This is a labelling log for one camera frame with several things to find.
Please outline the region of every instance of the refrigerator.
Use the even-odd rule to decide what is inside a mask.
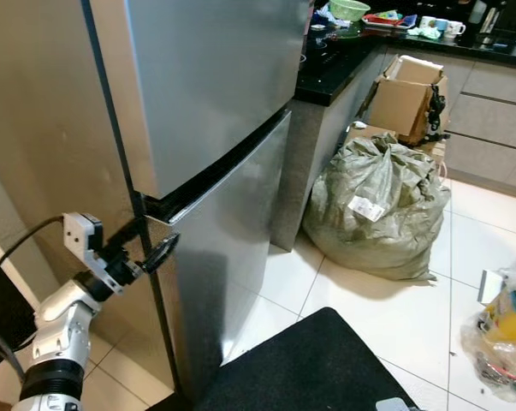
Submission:
[[[171,344],[176,389],[193,400],[263,281],[307,6],[0,2],[0,181],[27,226],[90,212],[111,235],[145,214],[142,256],[181,234],[96,324],[160,379]],[[78,268],[57,236],[36,241],[60,283]]]

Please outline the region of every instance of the black countertop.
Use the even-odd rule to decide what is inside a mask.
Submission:
[[[331,105],[359,70],[368,64],[371,52],[385,44],[516,67],[514,37],[500,37],[492,45],[479,45],[468,37],[429,40],[409,36],[406,30],[370,28],[357,22],[345,29],[329,26],[322,31],[310,30],[306,60],[301,64],[294,98]]]

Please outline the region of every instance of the green bowl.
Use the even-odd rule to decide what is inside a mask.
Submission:
[[[329,11],[340,20],[359,21],[369,10],[368,4],[352,0],[330,0],[329,2]]]

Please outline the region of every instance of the cardboard box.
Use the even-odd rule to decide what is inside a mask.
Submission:
[[[431,130],[433,86],[445,98],[440,114],[440,127]],[[399,140],[417,145],[425,135],[440,134],[448,125],[448,77],[442,66],[409,56],[396,56],[372,86],[359,110],[362,115],[371,105],[369,124],[394,130]]]

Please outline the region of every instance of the freezer door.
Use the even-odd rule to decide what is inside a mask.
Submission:
[[[161,199],[294,95],[308,0],[91,0],[136,190]]]
[[[182,388],[193,399],[228,358],[261,288],[288,124],[286,115],[177,223],[152,220],[155,241],[181,233],[159,278]]]

